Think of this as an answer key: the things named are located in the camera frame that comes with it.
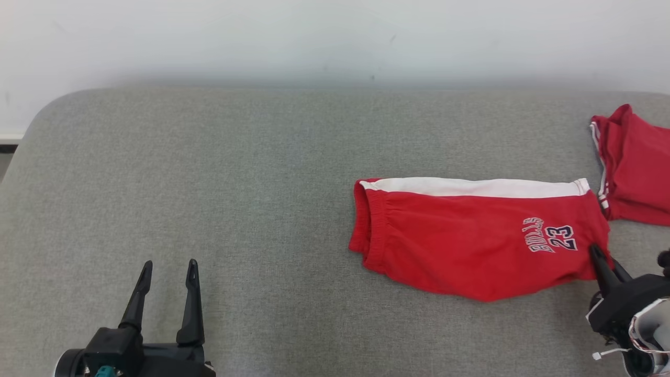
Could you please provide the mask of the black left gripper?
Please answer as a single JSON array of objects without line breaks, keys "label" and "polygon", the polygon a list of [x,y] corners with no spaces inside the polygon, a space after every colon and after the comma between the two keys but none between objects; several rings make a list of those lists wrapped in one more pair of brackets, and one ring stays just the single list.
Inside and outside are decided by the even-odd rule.
[{"label": "black left gripper", "polygon": [[101,327],[86,348],[60,356],[55,376],[215,376],[204,359],[203,301],[198,262],[189,260],[187,298],[175,343],[144,343],[144,299],[151,287],[153,262],[144,263],[119,328]]}]

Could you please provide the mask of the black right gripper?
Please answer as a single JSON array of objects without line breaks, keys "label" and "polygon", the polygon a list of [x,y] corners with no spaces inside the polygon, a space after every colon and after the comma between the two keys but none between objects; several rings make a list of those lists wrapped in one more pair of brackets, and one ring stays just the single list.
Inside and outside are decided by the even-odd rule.
[{"label": "black right gripper", "polygon": [[633,315],[656,299],[669,295],[668,278],[655,274],[633,278],[598,244],[589,246],[589,257],[601,294],[601,301],[587,315],[587,322],[594,332],[610,335],[627,328]]}]

